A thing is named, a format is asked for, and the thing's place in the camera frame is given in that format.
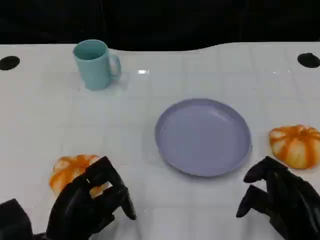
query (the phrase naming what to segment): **white table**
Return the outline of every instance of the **white table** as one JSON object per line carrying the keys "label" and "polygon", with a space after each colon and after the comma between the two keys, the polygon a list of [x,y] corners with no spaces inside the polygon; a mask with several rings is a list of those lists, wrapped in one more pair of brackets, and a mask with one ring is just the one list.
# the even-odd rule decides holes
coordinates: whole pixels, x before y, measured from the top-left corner
{"label": "white table", "polygon": [[[129,187],[138,215],[116,222],[96,239],[274,240],[268,218],[236,218],[254,163],[270,155],[268,131],[281,125],[320,129],[320,67],[305,68],[299,53],[320,56],[320,43],[232,43],[186,52],[124,52],[123,74],[104,91],[89,91],[77,72],[72,44],[0,46],[0,58],[20,65],[0,71],[0,202],[17,198],[35,232],[46,228],[55,200],[51,168],[63,155],[108,156]],[[159,115],[177,101],[205,97],[231,105],[247,121],[250,160],[213,179],[167,166],[154,141]],[[319,169],[296,172],[320,192]],[[263,182],[257,184],[264,188]]]}

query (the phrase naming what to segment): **orange pumpkin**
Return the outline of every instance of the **orange pumpkin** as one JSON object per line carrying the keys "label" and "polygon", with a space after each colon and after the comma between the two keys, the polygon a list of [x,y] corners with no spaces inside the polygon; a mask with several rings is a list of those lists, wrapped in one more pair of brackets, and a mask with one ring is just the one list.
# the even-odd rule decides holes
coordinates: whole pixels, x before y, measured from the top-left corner
{"label": "orange pumpkin", "polygon": [[295,169],[307,169],[320,161],[320,132],[309,126],[274,128],[269,133],[273,154]]}
{"label": "orange pumpkin", "polygon": [[[64,187],[71,183],[73,179],[83,174],[88,166],[100,159],[97,155],[77,155],[63,156],[58,159],[53,167],[50,178],[50,186],[56,197],[59,196]],[[108,188],[108,183],[90,190],[90,195],[94,198]]]}

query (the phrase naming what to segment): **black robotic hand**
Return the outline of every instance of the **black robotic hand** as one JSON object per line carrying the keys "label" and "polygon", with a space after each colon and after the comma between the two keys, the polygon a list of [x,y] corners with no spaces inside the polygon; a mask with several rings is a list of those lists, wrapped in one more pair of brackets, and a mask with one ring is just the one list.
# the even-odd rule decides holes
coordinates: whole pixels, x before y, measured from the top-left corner
{"label": "black robotic hand", "polygon": [[267,192],[250,185],[236,216],[242,218],[255,209],[268,215],[286,240],[320,240],[320,196],[315,189],[268,156],[247,172],[244,182],[262,179]]}
{"label": "black robotic hand", "polygon": [[[110,182],[111,187],[95,198],[90,189]],[[50,213],[45,238],[50,240],[87,240],[114,219],[113,212],[122,207],[136,219],[127,187],[105,156],[69,183],[55,201]]]}

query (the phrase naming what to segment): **table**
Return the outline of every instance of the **table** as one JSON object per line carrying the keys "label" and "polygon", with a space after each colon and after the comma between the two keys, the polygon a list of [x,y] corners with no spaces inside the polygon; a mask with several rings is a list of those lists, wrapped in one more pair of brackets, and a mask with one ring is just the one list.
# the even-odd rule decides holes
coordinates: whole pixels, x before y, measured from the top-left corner
{"label": "table", "polygon": [[[236,218],[250,166],[271,155],[267,134],[281,125],[320,129],[320,67],[300,53],[320,56],[320,43],[230,43],[185,52],[112,51],[122,76],[103,91],[84,88],[73,44],[3,45],[0,58],[20,65],[0,71],[0,202],[16,198],[43,232],[55,200],[48,180],[63,155],[108,156],[127,184],[138,220],[121,210],[93,239],[282,239],[255,211]],[[205,179],[179,173],[160,158],[154,126],[177,101],[211,98],[234,107],[253,143],[240,169]],[[319,169],[294,171],[320,192]],[[265,189],[263,182],[257,184]]]}

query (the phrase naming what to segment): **black dot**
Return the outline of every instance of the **black dot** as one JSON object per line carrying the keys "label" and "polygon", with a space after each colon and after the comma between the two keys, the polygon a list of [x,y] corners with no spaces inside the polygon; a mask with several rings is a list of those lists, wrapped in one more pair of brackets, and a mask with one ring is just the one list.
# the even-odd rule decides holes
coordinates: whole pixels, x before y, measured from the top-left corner
{"label": "black dot", "polygon": [[306,68],[317,68],[320,66],[320,59],[311,52],[302,53],[298,56],[298,62]]}
{"label": "black dot", "polygon": [[8,71],[14,69],[20,63],[17,56],[6,56],[0,60],[0,70]]}

